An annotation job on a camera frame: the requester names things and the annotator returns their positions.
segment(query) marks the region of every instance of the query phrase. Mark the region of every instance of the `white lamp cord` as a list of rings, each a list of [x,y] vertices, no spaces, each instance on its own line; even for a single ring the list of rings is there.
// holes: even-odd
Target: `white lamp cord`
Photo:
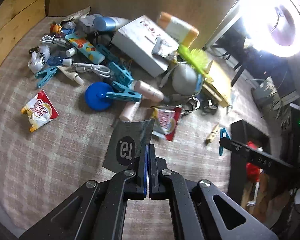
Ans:
[[[75,71],[82,72],[93,72],[100,77],[109,78],[110,69],[107,66],[95,65],[95,64],[86,64],[86,63],[73,63]]]
[[[44,44],[57,44],[67,49],[71,47],[71,44],[67,40],[63,38],[52,37],[47,34],[45,34],[39,41],[41,41]]]

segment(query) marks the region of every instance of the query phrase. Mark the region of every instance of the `white bottle cap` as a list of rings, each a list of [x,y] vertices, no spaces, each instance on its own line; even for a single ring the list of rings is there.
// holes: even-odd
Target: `white bottle cap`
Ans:
[[[79,76],[76,76],[73,80],[76,81],[80,86],[82,86],[84,83],[83,79]]]
[[[70,59],[70,58],[64,58],[62,60],[62,65],[63,66],[71,66],[72,65],[72,59]]]
[[[77,52],[78,52],[78,50],[76,48],[71,48],[66,51],[66,55],[67,55],[67,57],[72,57]]]

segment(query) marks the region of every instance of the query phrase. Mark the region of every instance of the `bright light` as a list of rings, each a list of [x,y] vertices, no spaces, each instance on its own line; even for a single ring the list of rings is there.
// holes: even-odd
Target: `bright light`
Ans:
[[[300,51],[300,16],[290,0],[242,0],[240,4],[243,24],[251,36],[253,47],[279,57],[290,57]],[[290,46],[277,44],[268,28],[269,25],[275,26],[277,21],[275,7],[280,5],[289,11],[295,25],[295,39]]]

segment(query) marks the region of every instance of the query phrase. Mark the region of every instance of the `white box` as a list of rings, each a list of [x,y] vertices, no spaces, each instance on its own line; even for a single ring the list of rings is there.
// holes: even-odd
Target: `white box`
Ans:
[[[114,34],[112,43],[156,77],[169,66],[169,62],[161,56],[152,55],[157,36],[167,41],[171,51],[178,49],[179,44],[145,15],[120,28]]]

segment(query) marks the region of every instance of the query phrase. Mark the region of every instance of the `checkered tablecloth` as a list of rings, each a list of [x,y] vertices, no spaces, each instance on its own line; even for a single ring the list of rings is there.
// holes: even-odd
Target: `checkered tablecloth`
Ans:
[[[28,50],[39,44],[49,31],[49,17],[39,22],[13,48],[0,67],[0,201],[17,226],[29,228],[89,179],[104,181],[113,173],[102,168],[112,124],[124,103],[116,101],[105,112],[95,112],[84,101],[87,87],[100,79],[93,73],[80,75],[85,84],[78,87],[62,73],[43,89],[59,117],[30,133],[22,107],[39,91],[37,80],[27,66]],[[234,71],[223,67],[231,76]],[[132,69],[135,79],[155,84],[140,67]],[[152,139],[156,154],[168,167],[186,179],[210,179],[226,192],[230,153],[218,154],[218,137],[209,145],[204,140],[215,124],[229,127],[245,119],[265,134],[268,128],[253,103],[250,87],[242,78],[235,85],[238,97],[226,117],[224,109],[215,115],[197,110],[184,116],[173,142]],[[141,107],[136,120],[147,109]],[[128,201],[123,239],[174,239],[168,201]]]

